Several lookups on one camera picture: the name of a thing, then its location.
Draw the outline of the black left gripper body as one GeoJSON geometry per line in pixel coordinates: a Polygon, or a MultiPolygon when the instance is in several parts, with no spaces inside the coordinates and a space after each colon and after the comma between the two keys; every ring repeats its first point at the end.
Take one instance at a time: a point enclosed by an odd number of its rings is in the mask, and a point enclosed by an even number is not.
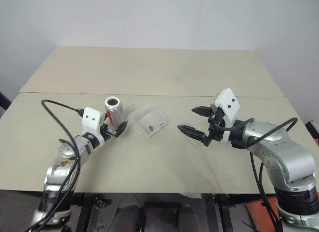
{"type": "Polygon", "coordinates": [[[113,129],[109,129],[107,124],[103,124],[100,127],[100,134],[102,135],[102,137],[105,141],[109,140],[112,136],[115,138],[118,136],[117,131],[115,131],[113,129]]]}

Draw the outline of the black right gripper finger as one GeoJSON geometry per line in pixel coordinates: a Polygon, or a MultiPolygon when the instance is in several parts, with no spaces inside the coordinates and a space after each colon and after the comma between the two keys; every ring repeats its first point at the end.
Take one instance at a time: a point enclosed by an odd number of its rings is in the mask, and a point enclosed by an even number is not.
{"type": "Polygon", "coordinates": [[[181,133],[185,134],[191,139],[200,141],[205,146],[209,146],[211,139],[202,131],[196,130],[194,127],[188,125],[178,125],[177,128],[181,133]]]}
{"type": "Polygon", "coordinates": [[[207,106],[198,106],[198,107],[192,108],[191,111],[203,117],[210,117],[212,115],[211,107],[207,107],[207,106]]]}

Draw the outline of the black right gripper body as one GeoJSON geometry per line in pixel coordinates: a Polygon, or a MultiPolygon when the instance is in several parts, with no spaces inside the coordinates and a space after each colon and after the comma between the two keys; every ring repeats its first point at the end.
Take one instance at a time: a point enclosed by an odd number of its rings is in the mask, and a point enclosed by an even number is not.
{"type": "Polygon", "coordinates": [[[223,119],[225,114],[223,110],[218,107],[216,112],[214,112],[212,108],[209,107],[207,115],[209,123],[207,144],[210,144],[212,140],[221,141],[225,132],[225,121],[223,119]]]}

